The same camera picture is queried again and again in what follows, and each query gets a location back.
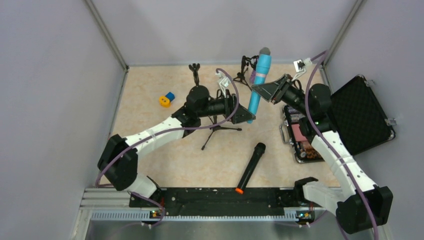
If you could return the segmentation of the blue plastic tube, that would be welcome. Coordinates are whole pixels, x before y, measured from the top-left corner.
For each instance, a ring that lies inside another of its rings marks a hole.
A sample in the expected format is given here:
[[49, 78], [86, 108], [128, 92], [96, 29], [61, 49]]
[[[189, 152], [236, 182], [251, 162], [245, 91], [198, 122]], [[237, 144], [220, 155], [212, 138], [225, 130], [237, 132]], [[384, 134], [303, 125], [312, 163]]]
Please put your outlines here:
[[[254, 85], [264, 84], [266, 81], [266, 77], [269, 73], [271, 67], [272, 57], [271, 51], [267, 47], [263, 47], [259, 51], [259, 58], [256, 63], [256, 70], [254, 76]], [[250, 96], [250, 101], [248, 105], [248, 111], [253, 115], [256, 115], [260, 103], [260, 95], [253, 90], [253, 86], [251, 87], [252, 92]]]

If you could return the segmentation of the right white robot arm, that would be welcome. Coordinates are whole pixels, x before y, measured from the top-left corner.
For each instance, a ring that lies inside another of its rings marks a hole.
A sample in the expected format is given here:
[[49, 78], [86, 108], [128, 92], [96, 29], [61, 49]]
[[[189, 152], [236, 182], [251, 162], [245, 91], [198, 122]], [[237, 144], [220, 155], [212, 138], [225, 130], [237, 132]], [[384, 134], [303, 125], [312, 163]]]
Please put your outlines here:
[[329, 116], [331, 92], [322, 83], [308, 85], [306, 90], [293, 86], [290, 75], [268, 83], [254, 84], [252, 90], [269, 103], [284, 102], [304, 115], [300, 131], [321, 155], [338, 180], [341, 192], [330, 189], [317, 180], [304, 180], [303, 198], [332, 213], [348, 234], [385, 225], [393, 202], [393, 193], [380, 187], [358, 165], [345, 147], [334, 120]]

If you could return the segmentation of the yellow traffic light brick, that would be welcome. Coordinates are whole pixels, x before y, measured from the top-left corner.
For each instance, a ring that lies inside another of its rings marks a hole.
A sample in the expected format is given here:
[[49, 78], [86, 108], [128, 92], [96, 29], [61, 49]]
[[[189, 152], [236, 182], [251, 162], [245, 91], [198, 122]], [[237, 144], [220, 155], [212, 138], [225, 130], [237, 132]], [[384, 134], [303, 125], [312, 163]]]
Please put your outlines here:
[[159, 98], [159, 104], [164, 108], [169, 108], [171, 106], [171, 100], [166, 96], [161, 96]]

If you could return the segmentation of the tripod stand with clip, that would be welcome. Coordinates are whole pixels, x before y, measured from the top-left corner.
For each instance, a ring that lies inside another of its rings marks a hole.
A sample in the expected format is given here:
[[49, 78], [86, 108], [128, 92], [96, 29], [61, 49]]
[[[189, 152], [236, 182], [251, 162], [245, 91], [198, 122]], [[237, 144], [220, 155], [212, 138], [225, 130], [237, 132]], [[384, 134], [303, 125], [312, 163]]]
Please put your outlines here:
[[[218, 117], [217, 116], [213, 116], [213, 117], [210, 117], [209, 116], [208, 118], [209, 118], [209, 120], [211, 121], [211, 123], [213, 125], [218, 123]], [[210, 132], [207, 140], [205, 141], [205, 143], [201, 147], [201, 150], [202, 151], [206, 148], [206, 145], [208, 144], [209, 140], [211, 139], [212, 135], [215, 132], [221, 131], [221, 130], [225, 130], [225, 131], [228, 131], [228, 130], [229, 131], [242, 131], [243, 129], [242, 128], [239, 128], [239, 127], [226, 127], [226, 126], [217, 125], [217, 126], [211, 127], [210, 130], [211, 130], [211, 132]]]

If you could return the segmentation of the pink block in case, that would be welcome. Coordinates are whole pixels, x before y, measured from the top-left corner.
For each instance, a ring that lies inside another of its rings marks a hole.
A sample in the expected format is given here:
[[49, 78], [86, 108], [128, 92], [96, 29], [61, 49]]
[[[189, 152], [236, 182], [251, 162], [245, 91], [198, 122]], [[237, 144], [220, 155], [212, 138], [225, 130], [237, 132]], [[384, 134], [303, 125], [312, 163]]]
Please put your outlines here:
[[300, 129], [300, 125], [298, 123], [292, 124], [291, 129], [292, 129], [292, 132], [293, 132], [294, 140], [296, 142], [308, 142], [309, 141], [307, 139], [307, 137], [305, 137], [302, 134], [301, 129]]

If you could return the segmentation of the blue toy brick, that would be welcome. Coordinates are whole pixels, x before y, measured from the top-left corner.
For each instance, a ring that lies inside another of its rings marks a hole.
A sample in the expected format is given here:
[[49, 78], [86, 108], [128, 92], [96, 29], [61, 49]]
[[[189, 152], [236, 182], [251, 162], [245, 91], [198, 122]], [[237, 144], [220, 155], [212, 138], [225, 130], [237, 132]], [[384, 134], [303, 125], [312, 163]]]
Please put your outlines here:
[[168, 92], [165, 97], [169, 99], [170, 102], [172, 102], [175, 99], [175, 95], [172, 92]]

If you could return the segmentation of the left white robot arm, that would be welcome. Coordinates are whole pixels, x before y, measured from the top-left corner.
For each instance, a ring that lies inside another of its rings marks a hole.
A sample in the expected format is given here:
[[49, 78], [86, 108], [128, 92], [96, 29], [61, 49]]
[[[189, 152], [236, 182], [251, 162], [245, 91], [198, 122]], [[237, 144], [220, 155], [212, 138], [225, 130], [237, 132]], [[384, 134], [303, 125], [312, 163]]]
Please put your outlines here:
[[239, 103], [238, 96], [226, 91], [226, 97], [213, 98], [202, 85], [193, 87], [184, 105], [161, 123], [130, 136], [115, 134], [109, 138], [97, 163], [117, 191], [137, 193], [150, 198], [159, 193], [158, 185], [138, 173], [138, 160], [161, 146], [183, 139], [201, 129], [201, 119], [222, 115], [232, 124], [254, 120], [256, 116]]

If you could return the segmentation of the black microphone orange end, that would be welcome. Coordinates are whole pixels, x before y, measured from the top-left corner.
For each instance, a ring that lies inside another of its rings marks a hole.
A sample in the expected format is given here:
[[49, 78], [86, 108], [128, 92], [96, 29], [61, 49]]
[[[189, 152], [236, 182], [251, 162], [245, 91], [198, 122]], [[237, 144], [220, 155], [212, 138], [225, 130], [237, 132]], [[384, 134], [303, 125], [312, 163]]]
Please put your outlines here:
[[245, 188], [248, 185], [248, 182], [257, 166], [257, 164], [259, 163], [260, 159], [262, 158], [263, 154], [266, 151], [266, 145], [262, 142], [259, 142], [255, 147], [254, 147], [254, 151], [252, 153], [252, 156], [250, 158], [250, 160], [248, 161], [248, 164], [240, 178], [239, 183], [237, 184], [237, 187], [235, 188], [235, 192], [243, 195]]

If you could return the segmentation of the poker chip stacks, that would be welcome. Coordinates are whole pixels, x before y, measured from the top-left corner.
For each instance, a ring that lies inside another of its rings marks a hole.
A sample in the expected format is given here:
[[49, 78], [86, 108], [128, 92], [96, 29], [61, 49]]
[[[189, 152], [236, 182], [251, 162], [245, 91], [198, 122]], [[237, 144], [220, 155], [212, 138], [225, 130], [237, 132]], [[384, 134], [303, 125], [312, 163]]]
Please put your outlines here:
[[284, 114], [287, 121], [290, 143], [292, 143], [295, 151], [294, 155], [296, 161], [300, 164], [322, 161], [323, 159], [321, 155], [311, 146], [309, 142], [296, 142], [294, 139], [291, 126], [293, 124], [299, 124], [299, 120], [305, 116], [288, 105], [284, 107]]

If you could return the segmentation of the round base clamp stand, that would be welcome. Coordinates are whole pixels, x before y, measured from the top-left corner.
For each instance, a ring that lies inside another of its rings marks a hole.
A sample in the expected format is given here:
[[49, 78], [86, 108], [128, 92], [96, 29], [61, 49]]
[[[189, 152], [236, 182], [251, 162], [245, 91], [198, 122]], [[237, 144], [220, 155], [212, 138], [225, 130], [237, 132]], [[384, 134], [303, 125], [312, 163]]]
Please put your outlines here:
[[209, 90], [204, 85], [200, 85], [199, 69], [201, 65], [199, 63], [192, 63], [188, 65], [188, 68], [193, 74], [195, 86], [191, 88], [189, 94], [201, 93], [203, 95], [209, 95]]

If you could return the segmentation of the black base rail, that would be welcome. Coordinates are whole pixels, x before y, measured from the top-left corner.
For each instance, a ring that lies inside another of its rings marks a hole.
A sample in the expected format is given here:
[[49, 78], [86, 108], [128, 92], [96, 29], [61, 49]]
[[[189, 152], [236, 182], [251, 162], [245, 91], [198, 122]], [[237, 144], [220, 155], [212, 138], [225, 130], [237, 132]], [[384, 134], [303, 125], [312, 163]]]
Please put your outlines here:
[[312, 222], [323, 209], [300, 201], [292, 188], [250, 187], [243, 194], [234, 188], [169, 187], [153, 197], [165, 208], [167, 217], [182, 219], [264, 219]]

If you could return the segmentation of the open black carrying case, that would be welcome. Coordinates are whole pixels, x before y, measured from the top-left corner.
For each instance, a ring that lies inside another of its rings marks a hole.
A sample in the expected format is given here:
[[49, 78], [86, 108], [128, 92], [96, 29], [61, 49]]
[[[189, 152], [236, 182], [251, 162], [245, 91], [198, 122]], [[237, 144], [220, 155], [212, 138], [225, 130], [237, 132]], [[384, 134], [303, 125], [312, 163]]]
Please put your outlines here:
[[[357, 75], [331, 96], [332, 115], [336, 120], [337, 131], [343, 144], [353, 155], [392, 141], [396, 137], [389, 118], [371, 89], [371, 83], [372, 81], [363, 75]], [[292, 146], [296, 160], [284, 107], [281, 109], [283, 123], [279, 129], [287, 130], [288, 136], [283, 136], [282, 140], [284, 144]]]

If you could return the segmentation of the tripod stand with shock mount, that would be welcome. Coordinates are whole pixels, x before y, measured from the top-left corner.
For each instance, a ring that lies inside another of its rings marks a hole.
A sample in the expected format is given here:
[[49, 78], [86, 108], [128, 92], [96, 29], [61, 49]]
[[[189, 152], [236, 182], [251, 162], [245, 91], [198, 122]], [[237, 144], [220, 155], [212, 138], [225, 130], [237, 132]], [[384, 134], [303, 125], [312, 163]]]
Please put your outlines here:
[[259, 59], [259, 55], [254, 55], [252, 57], [247, 57], [243, 55], [241, 57], [240, 71], [236, 74], [236, 77], [233, 78], [233, 81], [247, 86], [249, 90], [251, 91], [252, 90], [250, 86], [251, 77], [249, 78], [249, 81], [247, 81], [246, 74], [248, 70], [251, 69], [253, 74], [253, 81], [255, 81], [254, 72], [256, 71], [258, 59]]

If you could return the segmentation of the purple glitter microphone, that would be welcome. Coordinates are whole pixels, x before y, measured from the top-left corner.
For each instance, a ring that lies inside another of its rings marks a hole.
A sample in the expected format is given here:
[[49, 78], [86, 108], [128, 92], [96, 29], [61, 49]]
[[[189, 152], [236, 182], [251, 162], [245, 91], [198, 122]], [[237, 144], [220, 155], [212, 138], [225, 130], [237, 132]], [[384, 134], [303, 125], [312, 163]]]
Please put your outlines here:
[[263, 47], [259, 51], [259, 58], [256, 65], [256, 71], [254, 71], [254, 81], [253, 81], [253, 74], [251, 74], [251, 83], [256, 84], [263, 84], [266, 81], [266, 77], [270, 71], [272, 63], [272, 56], [271, 51], [268, 47]]

